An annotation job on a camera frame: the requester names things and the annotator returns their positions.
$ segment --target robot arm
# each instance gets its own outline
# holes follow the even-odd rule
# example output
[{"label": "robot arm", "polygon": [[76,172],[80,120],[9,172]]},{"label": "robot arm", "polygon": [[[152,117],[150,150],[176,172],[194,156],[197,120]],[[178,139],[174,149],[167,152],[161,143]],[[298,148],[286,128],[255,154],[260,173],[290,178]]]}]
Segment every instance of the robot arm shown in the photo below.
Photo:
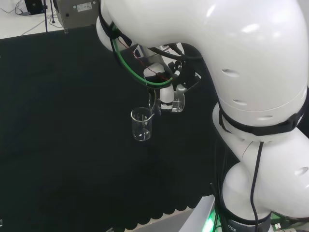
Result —
[{"label": "robot arm", "polygon": [[[308,38],[295,0],[102,0],[101,7],[108,23],[114,22],[144,47],[181,42],[197,48],[209,68],[221,110],[242,125],[278,125],[304,105]],[[98,25],[97,29],[111,50],[110,39]],[[219,117],[216,106],[214,124],[241,161],[224,182],[227,208],[254,220],[250,187],[258,144],[264,141],[254,194],[258,217],[271,211],[309,217],[308,138],[297,128],[258,136],[223,117],[224,130]]]}]

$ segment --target black tablecloth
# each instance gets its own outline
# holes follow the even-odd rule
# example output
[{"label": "black tablecloth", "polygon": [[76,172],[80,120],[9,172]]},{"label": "black tablecloth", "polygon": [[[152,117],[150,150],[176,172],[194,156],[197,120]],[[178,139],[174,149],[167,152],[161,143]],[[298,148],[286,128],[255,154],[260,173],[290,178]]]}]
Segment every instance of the black tablecloth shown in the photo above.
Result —
[{"label": "black tablecloth", "polygon": [[185,110],[156,117],[139,143],[130,112],[147,90],[94,27],[0,41],[0,231],[133,229],[210,195],[216,95],[200,67]]}]

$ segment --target black device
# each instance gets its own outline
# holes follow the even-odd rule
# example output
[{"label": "black device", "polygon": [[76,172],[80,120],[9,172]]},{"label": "black device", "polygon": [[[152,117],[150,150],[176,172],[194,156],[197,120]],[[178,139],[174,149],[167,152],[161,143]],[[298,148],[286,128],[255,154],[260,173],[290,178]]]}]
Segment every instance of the black device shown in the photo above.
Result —
[{"label": "black device", "polygon": [[25,0],[28,12],[31,15],[37,15],[44,13],[42,0]]}]

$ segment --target clear glass beaker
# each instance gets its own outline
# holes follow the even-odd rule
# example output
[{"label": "clear glass beaker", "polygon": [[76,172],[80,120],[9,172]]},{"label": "clear glass beaker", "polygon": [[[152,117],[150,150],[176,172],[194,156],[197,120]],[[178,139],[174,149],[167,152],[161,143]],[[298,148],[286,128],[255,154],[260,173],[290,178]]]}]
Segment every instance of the clear glass beaker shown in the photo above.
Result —
[{"label": "clear glass beaker", "polygon": [[132,133],[136,140],[146,141],[150,139],[152,133],[153,116],[154,114],[151,110],[144,107],[135,108],[132,110]]}]

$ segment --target white floor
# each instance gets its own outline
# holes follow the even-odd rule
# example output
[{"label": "white floor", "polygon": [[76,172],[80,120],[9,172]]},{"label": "white floor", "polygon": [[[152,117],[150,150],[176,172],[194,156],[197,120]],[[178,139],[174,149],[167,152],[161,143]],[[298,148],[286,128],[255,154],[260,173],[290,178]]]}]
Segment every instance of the white floor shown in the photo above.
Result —
[{"label": "white floor", "polygon": [[[13,10],[16,4],[20,0],[0,0],[0,7],[7,12]],[[47,16],[51,16],[51,7],[50,7],[50,0],[46,0],[46,4],[48,5]],[[18,8],[20,8],[23,12],[27,12],[27,8],[25,5],[25,1],[22,0]],[[49,24],[50,19],[47,20],[47,28],[48,31],[55,31],[55,30],[62,30],[61,24],[59,23],[58,19],[55,18],[55,26]],[[45,21],[44,21],[44,14],[37,14],[33,16],[21,16],[15,14],[14,11],[11,13],[6,13],[0,9],[0,39],[10,38],[15,36],[21,36],[26,31],[32,29],[31,31],[27,32],[25,35],[35,34],[35,33],[44,33],[45,32]]]}]

